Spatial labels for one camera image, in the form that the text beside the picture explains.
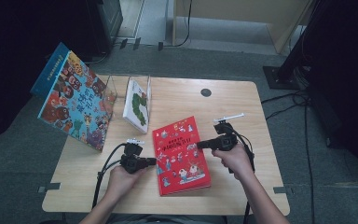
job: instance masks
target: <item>table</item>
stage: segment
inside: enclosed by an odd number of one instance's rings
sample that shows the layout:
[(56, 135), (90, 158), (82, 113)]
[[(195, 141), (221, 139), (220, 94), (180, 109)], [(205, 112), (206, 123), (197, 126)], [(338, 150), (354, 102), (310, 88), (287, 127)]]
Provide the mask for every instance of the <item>table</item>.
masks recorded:
[[(195, 0), (191, 18), (266, 23), (276, 51), (281, 53), (297, 26), (310, 16), (311, 5), (312, 0)], [(174, 0), (173, 45), (176, 45), (176, 17), (188, 17), (189, 6), (190, 0)]]
[[(122, 118), (128, 77), (113, 76), (117, 89), (115, 117), (109, 124), (103, 152), (83, 145), (68, 137), (62, 150), (51, 183), (61, 183), (60, 189), (48, 190), (43, 209), (47, 212), (88, 213), (91, 209), (97, 173), (114, 147), (135, 137), (145, 141), (142, 157), (155, 157), (151, 133), (153, 130), (180, 119), (195, 116), (200, 139), (217, 136), (213, 119), (245, 113), (245, 117), (231, 119), (230, 124), (251, 142), (255, 153), (256, 175), (272, 201), (284, 215), (290, 208), (285, 193), (276, 194), (273, 188), (282, 187), (282, 178), (269, 129), (261, 107), (256, 85), (249, 81), (224, 81), (151, 77), (152, 100), (148, 134), (141, 134)], [(204, 97), (200, 91), (209, 89), (212, 95)], [(243, 215), (246, 197), (242, 186), (214, 158), (210, 149), (204, 149), (210, 169), (212, 186), (160, 197), (156, 167), (147, 173), (116, 206), (115, 213), (187, 214), (187, 215)], [(119, 149), (112, 161), (122, 155)], [(100, 189), (104, 195), (109, 175)]]

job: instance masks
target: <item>floor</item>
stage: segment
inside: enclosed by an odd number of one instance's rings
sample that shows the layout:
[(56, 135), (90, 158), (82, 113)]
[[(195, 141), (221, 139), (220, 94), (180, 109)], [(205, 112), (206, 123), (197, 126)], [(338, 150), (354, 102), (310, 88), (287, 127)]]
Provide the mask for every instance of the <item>floor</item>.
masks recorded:
[[(173, 0), (121, 0), (123, 24), (118, 41), (128, 38), (133, 43), (141, 38), (141, 44), (157, 46), (172, 45)], [(187, 18), (177, 20), (176, 44), (185, 41)], [(281, 52), (288, 55), (297, 42), (299, 26), (289, 44)], [(189, 49), (211, 49), (276, 55), (265, 23), (245, 21), (221, 21), (191, 18), (189, 39), (182, 46)]]

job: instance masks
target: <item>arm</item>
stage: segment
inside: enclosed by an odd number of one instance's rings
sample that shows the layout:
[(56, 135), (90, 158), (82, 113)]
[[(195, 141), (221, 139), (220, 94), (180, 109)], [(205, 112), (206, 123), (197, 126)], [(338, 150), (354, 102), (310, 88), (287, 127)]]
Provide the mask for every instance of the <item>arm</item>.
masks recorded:
[(106, 193), (80, 223), (105, 223), (118, 201), (131, 190), (145, 172), (146, 169), (142, 169), (131, 175), (122, 166), (116, 166), (110, 171)]
[(223, 165), (240, 180), (257, 223), (289, 223), (255, 176), (242, 144), (230, 151), (213, 150), (212, 154), (222, 159)]

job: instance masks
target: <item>red book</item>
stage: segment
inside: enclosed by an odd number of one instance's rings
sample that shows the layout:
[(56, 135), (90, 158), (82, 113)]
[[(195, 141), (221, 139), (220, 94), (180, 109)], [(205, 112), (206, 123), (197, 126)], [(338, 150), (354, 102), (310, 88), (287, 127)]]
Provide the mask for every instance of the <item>red book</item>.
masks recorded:
[(205, 156), (196, 145), (199, 141), (194, 116), (153, 131), (161, 196), (211, 186)]

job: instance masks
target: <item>book cover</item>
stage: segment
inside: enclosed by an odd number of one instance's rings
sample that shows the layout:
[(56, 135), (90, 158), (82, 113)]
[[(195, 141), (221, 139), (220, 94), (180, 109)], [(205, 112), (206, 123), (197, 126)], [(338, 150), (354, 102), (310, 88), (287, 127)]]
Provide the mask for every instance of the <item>book cover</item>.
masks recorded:
[(202, 149), (196, 120), (179, 120), (153, 131), (159, 194), (211, 186), (211, 177)]
[(31, 93), (45, 99), (39, 119), (90, 147), (103, 149), (116, 93), (63, 43)]
[(149, 110), (147, 108), (149, 102), (149, 88), (146, 92), (134, 78), (130, 77), (127, 85), (123, 118), (132, 124), (141, 133), (147, 133), (149, 126)]

